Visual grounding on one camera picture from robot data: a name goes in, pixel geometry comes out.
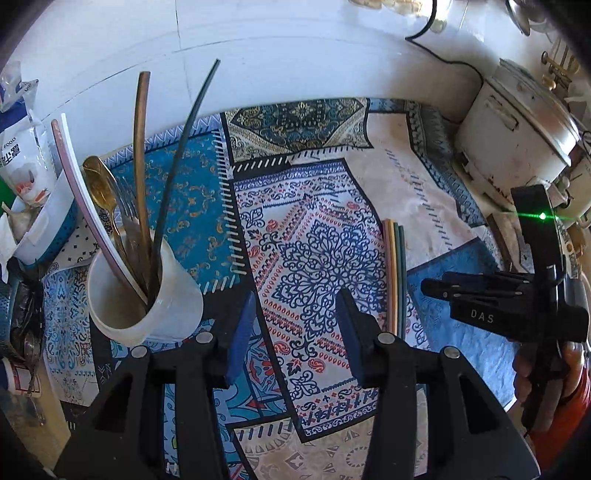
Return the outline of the right hand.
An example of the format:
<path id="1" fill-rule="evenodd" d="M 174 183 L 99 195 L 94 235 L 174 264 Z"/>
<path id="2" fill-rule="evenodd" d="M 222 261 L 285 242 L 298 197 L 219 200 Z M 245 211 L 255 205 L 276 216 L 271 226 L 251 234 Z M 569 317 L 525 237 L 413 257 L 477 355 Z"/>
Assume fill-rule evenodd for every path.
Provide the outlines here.
<path id="1" fill-rule="evenodd" d="M 530 376 L 536 364 L 536 356 L 536 345 L 523 344 L 513 361 L 515 396 L 524 407 L 530 404 L 529 397 L 533 392 Z M 547 383 L 535 422 L 532 427 L 527 427 L 527 430 L 548 431 L 560 402 L 571 397 L 578 389 L 585 367 L 584 346 L 579 343 L 566 342 L 562 346 L 562 360 L 568 366 L 567 374 L 562 379 L 551 380 Z"/>

